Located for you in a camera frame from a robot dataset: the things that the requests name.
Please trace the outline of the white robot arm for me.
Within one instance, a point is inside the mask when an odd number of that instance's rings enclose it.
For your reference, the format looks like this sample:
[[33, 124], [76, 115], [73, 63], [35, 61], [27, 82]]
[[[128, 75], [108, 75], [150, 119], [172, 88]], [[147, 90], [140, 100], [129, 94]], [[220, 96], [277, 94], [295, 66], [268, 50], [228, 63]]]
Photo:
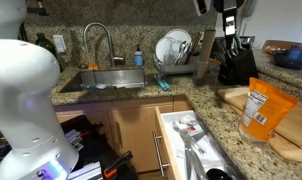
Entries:
[[0, 0], [0, 132], [11, 146], [0, 180], [67, 180], [79, 153], [51, 101], [60, 67], [50, 51], [18, 38], [26, 15], [26, 0]]

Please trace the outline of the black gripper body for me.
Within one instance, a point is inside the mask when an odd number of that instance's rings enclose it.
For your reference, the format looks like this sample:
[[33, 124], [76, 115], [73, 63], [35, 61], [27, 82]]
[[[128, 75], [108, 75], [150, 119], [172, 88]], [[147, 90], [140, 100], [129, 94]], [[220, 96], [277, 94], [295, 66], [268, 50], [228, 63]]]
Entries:
[[198, 15], [205, 14], [213, 4], [215, 10], [222, 14], [237, 14], [237, 9], [242, 6], [244, 0], [194, 0], [194, 6]]

